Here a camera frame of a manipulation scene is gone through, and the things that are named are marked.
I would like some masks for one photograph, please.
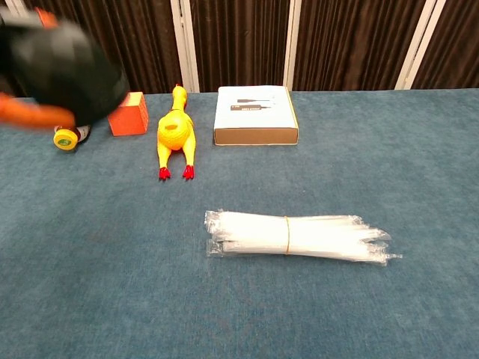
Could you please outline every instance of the curtain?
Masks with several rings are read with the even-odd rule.
[[[201,92],[282,85],[289,0],[190,0]]]
[[[24,0],[82,26],[120,64],[131,89],[169,93],[181,83],[169,0]]]
[[[479,88],[479,1],[445,2],[412,88]]]
[[[424,3],[303,1],[293,89],[393,89]]]

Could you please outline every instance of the bundle of straws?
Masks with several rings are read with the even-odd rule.
[[[211,257],[286,254],[386,265],[391,237],[354,215],[278,217],[207,211],[204,224],[212,238]]]

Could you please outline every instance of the yellow rubber chicken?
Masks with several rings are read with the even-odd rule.
[[[173,106],[167,115],[158,122],[158,157],[160,180],[171,177],[168,159],[171,151],[183,150],[186,157],[186,169],[183,177],[192,180],[195,177],[196,137],[192,119],[185,113],[186,90],[179,85],[173,89]]]

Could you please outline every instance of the blue tablecloth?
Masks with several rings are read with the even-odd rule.
[[[146,97],[146,135],[72,154],[0,129],[0,358],[477,357],[479,90],[293,93],[295,147],[215,147],[191,94],[197,176],[166,183]],[[360,215],[404,258],[208,258],[220,208]]]

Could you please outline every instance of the orange cube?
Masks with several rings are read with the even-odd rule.
[[[148,111],[142,92],[130,92],[108,116],[113,136],[143,135],[148,129]]]

